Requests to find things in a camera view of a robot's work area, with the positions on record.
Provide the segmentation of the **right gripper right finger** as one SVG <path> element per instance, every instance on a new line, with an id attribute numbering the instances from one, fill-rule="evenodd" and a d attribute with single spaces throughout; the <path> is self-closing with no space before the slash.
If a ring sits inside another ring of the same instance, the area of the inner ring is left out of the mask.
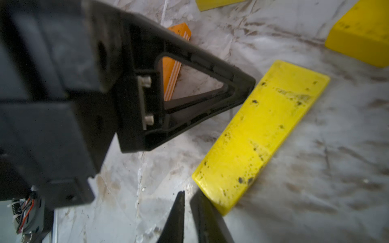
<path id="1" fill-rule="evenodd" d="M 234 242 L 222 215 L 202 192 L 193 195 L 190 207 L 199 243 Z"/>

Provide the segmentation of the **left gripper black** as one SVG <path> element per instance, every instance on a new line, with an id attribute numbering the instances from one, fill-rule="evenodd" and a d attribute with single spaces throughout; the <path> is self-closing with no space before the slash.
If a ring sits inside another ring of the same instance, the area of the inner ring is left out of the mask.
<path id="1" fill-rule="evenodd" d="M 51 209 L 89 204 L 117 126 L 101 1 L 1 1 L 1 151 Z"/>

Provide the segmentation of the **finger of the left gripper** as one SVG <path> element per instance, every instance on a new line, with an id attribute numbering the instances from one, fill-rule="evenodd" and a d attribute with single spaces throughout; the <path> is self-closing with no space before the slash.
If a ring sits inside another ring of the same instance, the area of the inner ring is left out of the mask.
<path id="1" fill-rule="evenodd" d="M 255 79 L 136 13 L 121 13 L 123 75 L 115 87 L 124 153 L 150 151 L 204 120 L 242 104 Z M 182 63 L 164 101 L 162 59 Z"/>

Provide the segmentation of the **yellow block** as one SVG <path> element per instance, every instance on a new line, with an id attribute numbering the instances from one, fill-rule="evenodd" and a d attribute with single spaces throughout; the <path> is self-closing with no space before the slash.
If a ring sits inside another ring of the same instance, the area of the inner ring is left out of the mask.
<path id="1" fill-rule="evenodd" d="M 196 4 L 200 11 L 207 11 L 244 1 L 245 0 L 196 0 Z"/>
<path id="2" fill-rule="evenodd" d="M 324 92 L 330 77 L 275 61 L 192 175 L 228 214 Z"/>
<path id="3" fill-rule="evenodd" d="M 325 46 L 375 67 L 388 67 L 389 2 L 358 1 L 333 25 Z"/>

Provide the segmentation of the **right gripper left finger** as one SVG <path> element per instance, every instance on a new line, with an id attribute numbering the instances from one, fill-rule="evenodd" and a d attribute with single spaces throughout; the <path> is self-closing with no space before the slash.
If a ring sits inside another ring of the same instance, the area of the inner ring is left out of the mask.
<path id="1" fill-rule="evenodd" d="M 184 240 L 185 192 L 180 191 L 171 208 L 157 243 L 183 243 Z"/>

